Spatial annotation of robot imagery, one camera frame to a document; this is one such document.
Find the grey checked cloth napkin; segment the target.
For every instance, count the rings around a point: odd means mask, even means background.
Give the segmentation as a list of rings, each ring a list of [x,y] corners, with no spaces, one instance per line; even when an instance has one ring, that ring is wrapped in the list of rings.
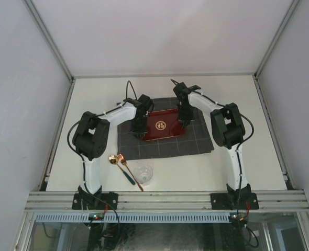
[[[153,102],[153,111],[177,109],[179,103],[176,97],[157,98]],[[131,122],[126,121],[117,127],[118,153],[128,161],[204,154],[214,150],[203,113],[197,108],[194,108],[194,120],[179,137],[143,141],[132,135],[130,126]]]

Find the red rectangular tray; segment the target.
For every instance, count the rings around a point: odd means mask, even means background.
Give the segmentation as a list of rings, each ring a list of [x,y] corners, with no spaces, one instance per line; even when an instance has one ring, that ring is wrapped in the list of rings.
[[[148,114],[147,133],[143,141],[153,141],[182,136],[185,128],[179,122],[178,109],[153,111]]]

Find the rose gold fork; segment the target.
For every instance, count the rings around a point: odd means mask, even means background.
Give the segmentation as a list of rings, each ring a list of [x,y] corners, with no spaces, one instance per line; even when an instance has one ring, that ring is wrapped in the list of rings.
[[[136,182],[138,188],[139,188],[142,192],[144,192],[143,187],[142,187],[141,184],[137,181],[137,179],[134,177],[132,171],[131,171],[130,168],[128,167],[127,161],[126,161],[126,159],[124,158],[124,156],[123,156],[122,154],[118,154],[117,157],[118,157],[119,161],[122,163],[122,165],[124,165],[124,166],[127,168],[127,170],[130,172],[130,174],[131,174],[132,178],[134,179],[134,181]]]

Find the gold spoon green handle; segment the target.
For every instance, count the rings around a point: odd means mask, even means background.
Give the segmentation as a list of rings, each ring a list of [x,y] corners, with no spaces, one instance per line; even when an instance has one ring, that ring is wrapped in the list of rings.
[[[111,164],[116,165],[120,171],[123,173],[123,175],[127,178],[127,180],[133,185],[135,186],[136,183],[135,181],[123,170],[123,168],[119,165],[119,159],[117,156],[115,155],[111,155],[108,157],[108,160]]]

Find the clear glass cup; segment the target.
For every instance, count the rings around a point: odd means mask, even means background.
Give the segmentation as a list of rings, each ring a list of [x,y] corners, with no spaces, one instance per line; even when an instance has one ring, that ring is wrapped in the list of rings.
[[[153,169],[147,164],[143,164],[134,169],[134,177],[141,185],[150,184],[153,177]]]

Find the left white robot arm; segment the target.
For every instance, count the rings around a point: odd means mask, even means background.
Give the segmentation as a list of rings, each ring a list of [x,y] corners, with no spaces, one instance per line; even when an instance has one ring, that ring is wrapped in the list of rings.
[[[143,139],[148,133],[148,113],[153,107],[152,99],[127,98],[109,111],[100,114],[85,112],[68,131],[68,146],[82,160],[83,181],[80,188],[86,191],[83,203],[90,209],[98,208],[102,202],[99,194],[102,191],[100,168],[93,164],[93,160],[104,154],[110,129],[130,121],[132,135]]]

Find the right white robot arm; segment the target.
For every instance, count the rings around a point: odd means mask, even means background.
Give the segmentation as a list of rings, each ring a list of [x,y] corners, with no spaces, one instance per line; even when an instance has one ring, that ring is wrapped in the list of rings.
[[[244,139],[244,116],[235,103],[222,105],[197,91],[184,90],[174,93],[179,101],[179,122],[183,127],[194,119],[194,108],[209,114],[213,139],[224,149],[228,159],[226,203],[230,208],[241,208],[251,194],[242,160],[242,145],[247,141]]]

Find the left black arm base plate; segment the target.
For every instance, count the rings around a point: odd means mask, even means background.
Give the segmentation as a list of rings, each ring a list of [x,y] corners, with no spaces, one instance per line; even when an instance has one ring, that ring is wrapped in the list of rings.
[[[72,201],[72,210],[104,210],[117,209],[118,205],[118,194],[114,192],[104,192],[98,195],[98,199],[89,195],[86,192],[76,193]]]

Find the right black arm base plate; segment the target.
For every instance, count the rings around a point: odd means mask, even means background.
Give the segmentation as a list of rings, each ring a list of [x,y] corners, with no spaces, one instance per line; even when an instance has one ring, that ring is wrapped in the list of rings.
[[[257,195],[251,193],[246,197],[240,196],[240,199],[230,199],[228,193],[211,193],[211,205],[213,210],[258,210],[259,202]]]

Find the aluminium front rail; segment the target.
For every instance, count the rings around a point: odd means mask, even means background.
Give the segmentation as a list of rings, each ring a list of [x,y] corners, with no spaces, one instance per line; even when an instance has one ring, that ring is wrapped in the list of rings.
[[[218,199],[211,191],[197,192],[118,192],[112,201],[118,212],[216,212]],[[70,212],[77,203],[74,192],[31,192],[26,212]],[[242,209],[250,212],[307,212],[309,205],[302,190],[256,191]]]

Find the right aluminium frame post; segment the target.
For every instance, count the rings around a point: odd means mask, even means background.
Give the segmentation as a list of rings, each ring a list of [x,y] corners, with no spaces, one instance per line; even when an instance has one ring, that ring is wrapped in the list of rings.
[[[287,8],[285,15],[283,16],[265,54],[263,55],[255,73],[254,76],[255,78],[259,78],[261,75],[264,67],[266,66],[271,54],[273,53],[274,49],[276,48],[277,44],[279,43],[283,33],[285,32],[287,26],[289,25],[293,15],[295,14],[298,6],[300,5],[302,1],[301,0],[292,0],[290,2],[289,7]]]

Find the aluminium frame post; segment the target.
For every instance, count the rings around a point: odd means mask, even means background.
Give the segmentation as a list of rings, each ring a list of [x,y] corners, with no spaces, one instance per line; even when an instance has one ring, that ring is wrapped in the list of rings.
[[[38,27],[39,32],[41,33],[42,37],[44,38],[45,42],[47,43],[47,46],[51,50],[55,60],[59,64],[59,66],[62,68],[66,78],[70,83],[73,83],[74,77],[67,66],[66,61],[64,60],[57,44],[55,43],[51,33],[48,30],[47,25],[45,24],[42,16],[40,15],[37,7],[35,6],[33,1],[30,0],[23,0],[23,4],[27,8],[30,16],[32,17],[34,23]]]
[[[298,6],[300,5],[302,1],[301,0],[292,0],[290,2],[289,7],[287,8],[285,15],[283,16],[265,54],[263,55],[255,73],[254,76],[255,78],[259,78],[261,75],[264,67],[266,66],[271,54],[273,53],[274,49],[276,48],[277,44],[279,43],[283,33],[285,32],[287,26],[289,25],[293,15],[295,14]]]

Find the left aluminium frame post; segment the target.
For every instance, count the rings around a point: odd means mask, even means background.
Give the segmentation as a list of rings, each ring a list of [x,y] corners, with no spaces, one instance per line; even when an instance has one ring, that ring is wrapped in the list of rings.
[[[34,23],[38,27],[39,32],[41,33],[42,37],[44,38],[45,42],[47,43],[47,46],[51,50],[55,60],[59,64],[59,66],[62,68],[66,78],[70,83],[73,83],[74,77],[67,66],[66,61],[64,60],[57,44],[55,43],[51,33],[48,30],[47,25],[45,24],[42,16],[40,15],[37,7],[35,6],[33,1],[30,0],[23,0],[23,4],[27,8],[30,16],[32,17]]]

